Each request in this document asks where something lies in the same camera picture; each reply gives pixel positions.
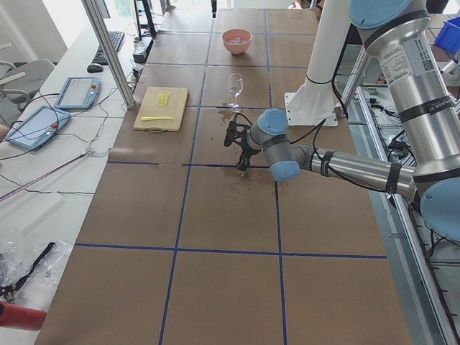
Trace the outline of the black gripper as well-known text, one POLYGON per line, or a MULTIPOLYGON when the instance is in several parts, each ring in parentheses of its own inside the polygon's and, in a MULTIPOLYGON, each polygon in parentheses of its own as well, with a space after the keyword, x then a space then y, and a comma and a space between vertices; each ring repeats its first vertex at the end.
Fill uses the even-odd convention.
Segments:
POLYGON ((240 154, 239 161, 237 164, 237 169, 247 170, 250 167, 250 157, 254 155, 258 155, 259 150, 251 147, 248 144, 246 138, 241 138, 239 146, 241 147, 241 154, 240 154))

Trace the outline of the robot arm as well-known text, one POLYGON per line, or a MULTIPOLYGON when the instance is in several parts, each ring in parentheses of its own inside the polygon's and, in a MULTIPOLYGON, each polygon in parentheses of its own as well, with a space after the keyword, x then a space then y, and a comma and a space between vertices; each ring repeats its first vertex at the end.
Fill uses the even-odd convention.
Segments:
POLYGON ((230 123, 224 144, 241 147, 241 171, 252 156, 263 154, 279 183, 307 170, 404 196, 414 202, 427 227, 458 240, 459 117, 426 39, 426 6, 423 1, 351 1, 348 13, 365 51, 379 62, 415 165, 366 155, 366 134, 353 138, 354 153, 296 144, 286 133, 287 115, 279 109, 264 111, 241 132, 230 123))

